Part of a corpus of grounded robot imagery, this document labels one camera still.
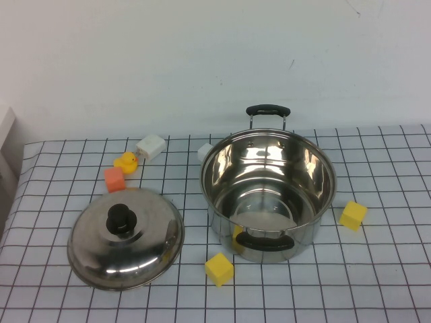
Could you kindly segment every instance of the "toy block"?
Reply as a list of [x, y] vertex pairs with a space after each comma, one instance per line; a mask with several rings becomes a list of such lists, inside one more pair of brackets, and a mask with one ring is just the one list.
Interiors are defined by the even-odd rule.
[[242, 232], [242, 227], [239, 225], [234, 226], [234, 233], [232, 234], [232, 249], [237, 253], [241, 254], [244, 251], [244, 247], [236, 242], [236, 236]]
[[105, 184], [109, 193], [126, 189], [126, 182], [121, 167], [112, 167], [104, 171]]
[[343, 214], [339, 220], [339, 224], [348, 227], [351, 230], [357, 231], [361, 225], [362, 220], [364, 220], [367, 208], [361, 204], [353, 201], [345, 206]]
[[234, 276], [234, 265], [220, 252], [205, 263], [205, 273], [220, 287]]

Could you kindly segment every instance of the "black knob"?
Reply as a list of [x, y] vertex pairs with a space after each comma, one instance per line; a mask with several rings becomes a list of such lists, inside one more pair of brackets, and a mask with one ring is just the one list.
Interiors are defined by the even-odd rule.
[[136, 214], [124, 204], [113, 205], [108, 211], [106, 228], [112, 234], [124, 234], [136, 226]]

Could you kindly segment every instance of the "yellow cube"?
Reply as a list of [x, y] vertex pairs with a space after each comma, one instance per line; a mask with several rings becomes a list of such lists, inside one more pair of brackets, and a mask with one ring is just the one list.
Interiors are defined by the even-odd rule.
[[365, 217], [367, 208], [364, 205], [349, 201], [345, 206], [343, 214], [339, 220], [339, 224], [348, 227], [351, 230], [357, 231]]
[[220, 287], [234, 276], [234, 265], [220, 252], [205, 263], [205, 273]]

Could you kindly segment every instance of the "rubber duck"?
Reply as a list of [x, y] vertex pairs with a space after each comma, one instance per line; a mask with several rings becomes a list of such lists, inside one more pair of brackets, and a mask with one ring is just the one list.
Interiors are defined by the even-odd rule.
[[137, 169], [137, 157], [127, 151], [120, 158], [114, 159], [114, 167], [121, 167], [124, 174], [131, 174]]

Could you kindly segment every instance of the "table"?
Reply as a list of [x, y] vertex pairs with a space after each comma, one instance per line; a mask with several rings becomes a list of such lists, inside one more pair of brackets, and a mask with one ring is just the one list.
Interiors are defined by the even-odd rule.
[[[71, 271], [67, 238], [106, 193], [103, 170], [140, 138], [26, 145], [0, 251], [6, 322], [429, 322], [431, 126], [297, 131], [333, 161], [337, 195], [314, 244], [281, 264], [232, 255], [208, 227], [196, 151], [224, 135], [167, 137], [168, 152], [140, 160], [128, 187], [162, 193], [185, 221], [175, 264], [151, 285], [99, 291]], [[338, 225], [346, 203], [369, 207], [358, 232]], [[203, 264], [223, 252], [235, 277], [216, 288]]]

